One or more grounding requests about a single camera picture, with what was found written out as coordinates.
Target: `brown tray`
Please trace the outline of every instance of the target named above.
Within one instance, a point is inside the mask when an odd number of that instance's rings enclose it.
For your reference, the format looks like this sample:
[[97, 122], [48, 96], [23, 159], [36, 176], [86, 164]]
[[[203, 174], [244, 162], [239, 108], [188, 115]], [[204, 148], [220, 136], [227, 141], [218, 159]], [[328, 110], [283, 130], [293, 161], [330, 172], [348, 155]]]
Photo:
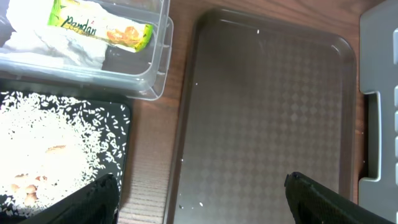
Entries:
[[164, 224], [294, 223], [284, 192], [293, 171], [352, 199], [347, 41], [215, 9], [192, 46]]

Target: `green and yellow wrapper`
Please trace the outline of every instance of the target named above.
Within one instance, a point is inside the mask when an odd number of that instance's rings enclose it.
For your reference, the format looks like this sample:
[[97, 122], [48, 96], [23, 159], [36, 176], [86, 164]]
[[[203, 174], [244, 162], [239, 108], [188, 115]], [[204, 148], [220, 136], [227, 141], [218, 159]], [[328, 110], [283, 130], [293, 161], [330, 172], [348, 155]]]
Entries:
[[145, 48], [153, 30], [150, 24], [110, 14], [98, 3], [78, 0], [54, 0], [47, 25], [74, 30], [131, 52]]

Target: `orange graphic on wrapper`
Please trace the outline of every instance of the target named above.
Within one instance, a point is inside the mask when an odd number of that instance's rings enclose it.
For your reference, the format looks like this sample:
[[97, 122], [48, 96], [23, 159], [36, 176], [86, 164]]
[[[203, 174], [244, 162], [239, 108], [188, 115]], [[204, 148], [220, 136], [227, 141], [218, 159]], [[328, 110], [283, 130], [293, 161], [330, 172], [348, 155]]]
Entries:
[[139, 43], [139, 33], [132, 26], [127, 27], [124, 32], [118, 29], [107, 31], [106, 35], [112, 43], [123, 44], [129, 47]]

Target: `clear plastic container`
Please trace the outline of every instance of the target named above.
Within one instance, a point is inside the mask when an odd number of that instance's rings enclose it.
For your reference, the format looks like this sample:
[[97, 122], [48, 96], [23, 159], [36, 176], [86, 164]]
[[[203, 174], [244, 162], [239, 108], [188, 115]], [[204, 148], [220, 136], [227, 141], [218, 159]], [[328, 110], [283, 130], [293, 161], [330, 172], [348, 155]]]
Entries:
[[[0, 57], [1, 78], [67, 83], [81, 87], [107, 89], [131, 98], [158, 99], [169, 69], [173, 22], [168, 17], [169, 0], [95, 1], [108, 12], [136, 22], [154, 25], [146, 48], [131, 53], [108, 46], [102, 70], [71, 65], [52, 66], [45, 62], [21, 63]], [[9, 0], [0, 2], [0, 46], [13, 31], [6, 18]]]

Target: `brown wooden surface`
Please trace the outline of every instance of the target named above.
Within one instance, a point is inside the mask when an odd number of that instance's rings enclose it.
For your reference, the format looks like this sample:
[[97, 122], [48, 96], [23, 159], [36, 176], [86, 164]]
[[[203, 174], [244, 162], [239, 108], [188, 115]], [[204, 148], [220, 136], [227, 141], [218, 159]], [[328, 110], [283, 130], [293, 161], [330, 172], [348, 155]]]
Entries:
[[[161, 99], [134, 102], [130, 153], [120, 223], [162, 223], [177, 129], [185, 59], [195, 19], [221, 6], [274, 17], [344, 37], [359, 53], [359, 16], [381, 0], [171, 0], [174, 21], [172, 61]], [[364, 100], [357, 93], [354, 201], [364, 165]]]

